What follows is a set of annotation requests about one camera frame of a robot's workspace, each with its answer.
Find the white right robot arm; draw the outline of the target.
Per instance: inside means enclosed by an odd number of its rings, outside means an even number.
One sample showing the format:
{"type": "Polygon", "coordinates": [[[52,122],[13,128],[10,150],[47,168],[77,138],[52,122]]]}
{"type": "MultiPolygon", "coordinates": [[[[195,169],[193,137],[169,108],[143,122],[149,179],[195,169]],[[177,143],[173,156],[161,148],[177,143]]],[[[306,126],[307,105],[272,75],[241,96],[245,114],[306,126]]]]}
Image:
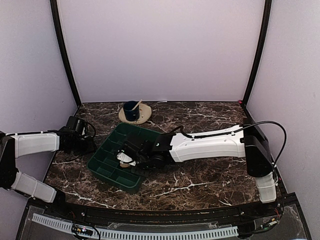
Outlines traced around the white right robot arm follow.
{"type": "Polygon", "coordinates": [[[275,125],[284,130],[275,121],[254,122],[246,118],[243,124],[198,133],[186,133],[181,125],[159,134],[154,140],[129,133],[117,150],[116,158],[122,167],[143,170],[196,159],[245,158],[247,174],[255,179],[259,193],[260,202],[255,205],[255,213],[266,217],[274,210],[277,199],[279,178],[275,168],[278,159],[272,157],[269,140],[260,129],[261,125],[275,125]]]}

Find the green plastic divided tray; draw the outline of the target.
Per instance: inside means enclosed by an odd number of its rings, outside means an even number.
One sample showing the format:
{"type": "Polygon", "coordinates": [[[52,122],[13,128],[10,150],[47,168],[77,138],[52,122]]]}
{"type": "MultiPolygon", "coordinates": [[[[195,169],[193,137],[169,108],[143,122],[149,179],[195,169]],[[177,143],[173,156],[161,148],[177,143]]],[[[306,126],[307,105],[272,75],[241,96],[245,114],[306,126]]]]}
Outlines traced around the green plastic divided tray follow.
{"type": "Polygon", "coordinates": [[[129,194],[136,194],[146,177],[136,174],[130,168],[120,167],[120,161],[117,159],[118,150],[130,134],[152,142],[160,135],[158,131],[120,123],[87,162],[87,169],[97,179],[129,194]]]}

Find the striped brown red sock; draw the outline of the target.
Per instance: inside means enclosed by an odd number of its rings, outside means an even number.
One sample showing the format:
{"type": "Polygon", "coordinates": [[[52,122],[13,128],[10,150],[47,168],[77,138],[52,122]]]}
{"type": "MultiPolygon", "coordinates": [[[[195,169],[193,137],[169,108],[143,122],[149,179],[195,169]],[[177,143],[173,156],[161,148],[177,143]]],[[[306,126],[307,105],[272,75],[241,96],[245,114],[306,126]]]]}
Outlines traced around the striped brown red sock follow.
{"type": "Polygon", "coordinates": [[[120,163],[120,167],[122,168],[128,168],[130,165],[127,163],[120,163]]]}

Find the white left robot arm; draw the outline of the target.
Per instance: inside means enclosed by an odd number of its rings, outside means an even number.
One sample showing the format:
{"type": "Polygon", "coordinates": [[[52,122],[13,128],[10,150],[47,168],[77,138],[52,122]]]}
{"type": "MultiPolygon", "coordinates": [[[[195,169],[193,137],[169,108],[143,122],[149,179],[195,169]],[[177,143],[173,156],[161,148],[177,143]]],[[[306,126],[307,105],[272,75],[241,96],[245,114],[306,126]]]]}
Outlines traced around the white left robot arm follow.
{"type": "Polygon", "coordinates": [[[67,218],[70,206],[57,198],[58,190],[16,167],[16,159],[44,152],[63,151],[83,156],[95,152],[97,146],[93,135],[84,130],[60,129],[32,133],[0,133],[0,187],[14,190],[31,198],[51,204],[51,210],[60,218],[67,218]]]}

